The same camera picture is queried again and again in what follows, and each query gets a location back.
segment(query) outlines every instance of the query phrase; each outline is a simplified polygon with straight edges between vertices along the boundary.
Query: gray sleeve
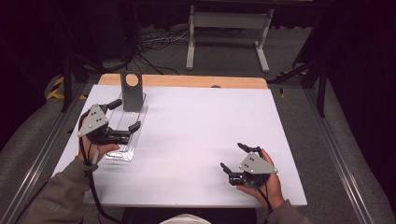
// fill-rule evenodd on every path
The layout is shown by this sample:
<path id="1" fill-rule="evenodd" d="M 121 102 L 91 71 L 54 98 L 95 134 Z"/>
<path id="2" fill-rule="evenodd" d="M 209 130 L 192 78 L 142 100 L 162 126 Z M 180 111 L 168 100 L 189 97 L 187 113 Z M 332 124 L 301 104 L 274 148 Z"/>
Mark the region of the gray sleeve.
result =
<path id="1" fill-rule="evenodd" d="M 53 176 L 29 207 L 25 223 L 79 223 L 85 191 L 90 189 L 77 157 Z"/>
<path id="2" fill-rule="evenodd" d="M 274 224 L 311 224 L 307 217 L 301 215 L 295 207 L 291 206 L 289 200 L 286 200 L 274 210 L 267 217 L 267 220 Z"/>

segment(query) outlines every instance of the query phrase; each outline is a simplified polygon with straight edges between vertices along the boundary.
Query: white table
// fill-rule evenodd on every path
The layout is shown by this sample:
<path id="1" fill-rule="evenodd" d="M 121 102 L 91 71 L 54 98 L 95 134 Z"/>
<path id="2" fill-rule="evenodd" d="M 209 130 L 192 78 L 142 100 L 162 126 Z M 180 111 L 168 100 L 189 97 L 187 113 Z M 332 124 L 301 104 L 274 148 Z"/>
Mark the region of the white table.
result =
<path id="1" fill-rule="evenodd" d="M 120 86 L 97 85 L 84 106 L 108 104 Z M 272 157 L 285 198 L 306 205 L 271 91 L 145 87 L 148 113 L 134 159 L 102 160 L 94 179 L 103 205 L 142 207 L 259 207 L 228 183 L 220 163 L 240 172 L 246 153 L 236 143 L 264 147 Z M 78 151 L 77 128 L 55 173 Z M 87 192 L 85 203 L 93 203 Z"/>

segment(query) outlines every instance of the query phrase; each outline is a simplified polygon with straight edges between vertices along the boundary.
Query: person's right hand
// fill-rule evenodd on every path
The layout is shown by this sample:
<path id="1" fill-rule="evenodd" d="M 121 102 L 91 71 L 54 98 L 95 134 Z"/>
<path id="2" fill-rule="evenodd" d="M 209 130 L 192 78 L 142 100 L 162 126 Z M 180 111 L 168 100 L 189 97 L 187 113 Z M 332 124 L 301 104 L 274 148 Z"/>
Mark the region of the person's right hand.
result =
<path id="1" fill-rule="evenodd" d="M 274 165 L 270 156 L 264 151 L 264 149 L 262 149 L 262 155 L 264 156 L 265 160 L 268 163 L 270 163 L 271 165 Z M 247 187 L 244 185 L 238 185 L 236 188 L 244 191 L 246 194 L 248 194 L 250 196 L 253 196 L 262 205 L 267 206 L 267 203 L 265 202 L 264 198 L 254 188 L 250 188 L 250 187 Z M 285 202 L 285 199 L 283 198 L 283 195 L 282 195 L 282 189 L 280 187 L 279 177 L 277 176 L 277 174 L 270 174 L 270 177 L 267 180 L 266 185 L 261 186 L 261 190 L 264 194 L 266 194 L 266 192 L 268 192 L 268 195 L 265 195 L 265 196 L 267 196 L 268 201 L 270 202 L 270 204 L 274 210 L 277 207 L 279 207 L 283 202 Z"/>

